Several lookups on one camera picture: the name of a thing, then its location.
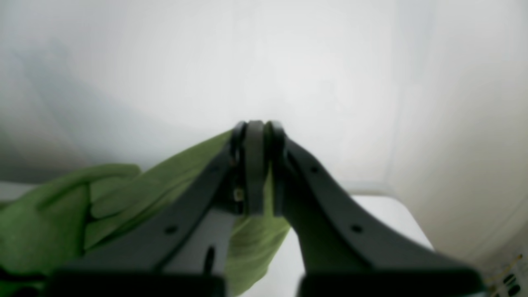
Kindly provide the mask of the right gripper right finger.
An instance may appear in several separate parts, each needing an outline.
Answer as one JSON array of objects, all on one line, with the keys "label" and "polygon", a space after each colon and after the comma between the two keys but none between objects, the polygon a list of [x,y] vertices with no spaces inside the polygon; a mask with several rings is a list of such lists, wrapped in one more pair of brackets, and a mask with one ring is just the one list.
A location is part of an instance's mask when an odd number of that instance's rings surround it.
[{"label": "right gripper right finger", "polygon": [[265,125],[273,212],[296,232],[298,297],[486,297],[480,274],[404,237],[355,202],[277,121]]}]

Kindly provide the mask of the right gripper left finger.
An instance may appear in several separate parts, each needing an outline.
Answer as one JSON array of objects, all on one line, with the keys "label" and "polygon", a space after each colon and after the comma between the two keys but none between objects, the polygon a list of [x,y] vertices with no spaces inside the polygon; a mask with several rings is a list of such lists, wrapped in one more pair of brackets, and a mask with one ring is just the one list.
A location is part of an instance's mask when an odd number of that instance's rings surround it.
[{"label": "right gripper left finger", "polygon": [[110,244],[58,269],[47,297],[228,297],[232,228],[264,212],[264,123],[240,122],[172,205]]}]

